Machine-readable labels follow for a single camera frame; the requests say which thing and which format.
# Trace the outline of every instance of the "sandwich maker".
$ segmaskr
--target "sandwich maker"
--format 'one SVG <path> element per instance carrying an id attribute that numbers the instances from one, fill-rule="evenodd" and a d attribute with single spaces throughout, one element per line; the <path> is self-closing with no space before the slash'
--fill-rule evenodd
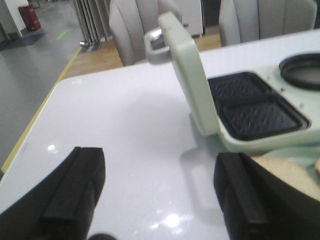
<path id="1" fill-rule="evenodd" d="M 274 66 L 208 79 L 195 41 L 175 16 L 162 14 L 158 22 L 160 27 L 144 37 L 146 56 L 152 64 L 172 61 L 203 136 L 219 134 L 228 150 L 251 155 L 320 141 L 320 54 L 280 63 L 279 77 L 287 81 L 283 92 L 275 90 L 279 81 L 263 77 Z M 160 38 L 166 47 L 154 49 Z"/>

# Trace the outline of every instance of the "green floor marking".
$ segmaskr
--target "green floor marking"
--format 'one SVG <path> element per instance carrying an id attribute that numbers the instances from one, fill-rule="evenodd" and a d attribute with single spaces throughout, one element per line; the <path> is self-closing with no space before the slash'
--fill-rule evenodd
<path id="1" fill-rule="evenodd" d="M 58 41 L 61 39 L 65 39 L 71 32 L 72 32 L 72 28 L 62 30 L 57 35 L 55 35 L 50 41 L 54 42 L 54 41 Z"/>

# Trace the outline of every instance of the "white cabinet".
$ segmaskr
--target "white cabinet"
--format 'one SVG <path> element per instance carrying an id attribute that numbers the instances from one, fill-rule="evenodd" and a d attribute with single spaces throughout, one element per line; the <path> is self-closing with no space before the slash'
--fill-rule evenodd
<path id="1" fill-rule="evenodd" d="M 204 33 L 201 0 L 174 0 L 182 11 L 182 23 L 194 35 Z"/>

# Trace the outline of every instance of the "black cooking plate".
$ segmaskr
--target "black cooking plate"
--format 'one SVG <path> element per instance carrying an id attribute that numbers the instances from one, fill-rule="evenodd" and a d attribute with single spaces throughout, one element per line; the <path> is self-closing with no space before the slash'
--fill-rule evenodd
<path id="1" fill-rule="evenodd" d="M 215 108 L 229 134 L 249 141 L 310 126 L 309 120 L 252 72 L 208 79 Z"/>
<path id="2" fill-rule="evenodd" d="M 320 90 L 320 53 L 291 56 L 279 64 L 288 83 L 303 89 Z"/>

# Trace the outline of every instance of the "beige chair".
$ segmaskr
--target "beige chair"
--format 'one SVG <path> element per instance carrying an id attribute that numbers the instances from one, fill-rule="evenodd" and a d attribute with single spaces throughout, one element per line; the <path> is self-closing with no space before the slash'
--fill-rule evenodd
<path id="1" fill-rule="evenodd" d="M 109 25 L 124 66 L 146 59 L 144 35 L 158 27 L 158 16 L 171 11 L 181 21 L 172 0 L 111 0 Z"/>
<path id="2" fill-rule="evenodd" d="M 221 0 L 221 45 L 311 30 L 316 16 L 314 0 Z"/>

